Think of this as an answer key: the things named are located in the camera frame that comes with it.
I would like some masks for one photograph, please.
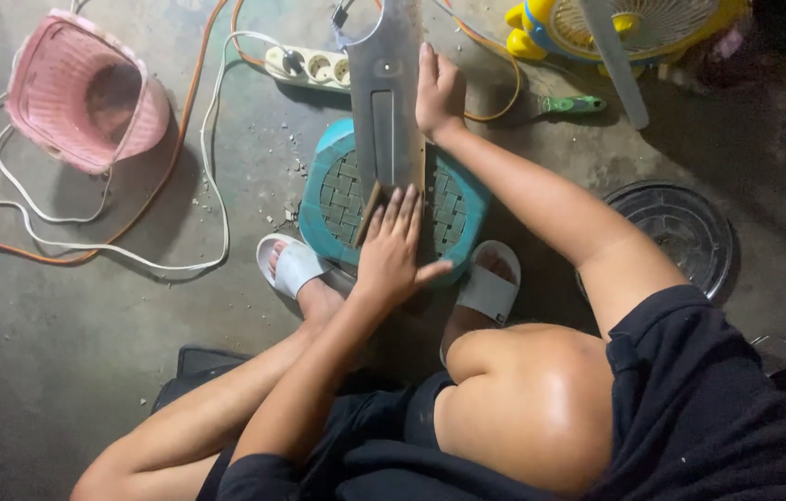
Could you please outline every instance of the leg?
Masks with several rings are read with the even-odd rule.
[[[278,243],[270,258],[275,273]],[[276,346],[178,398],[111,444],[81,477],[71,498],[192,501],[218,451],[242,428],[343,304],[319,278],[297,294],[304,322]]]
[[[507,264],[493,260],[480,266],[508,278]],[[434,404],[440,449],[557,495],[581,495],[610,461],[604,341],[559,325],[490,325],[471,310],[455,311],[446,326],[443,352],[457,386]]]

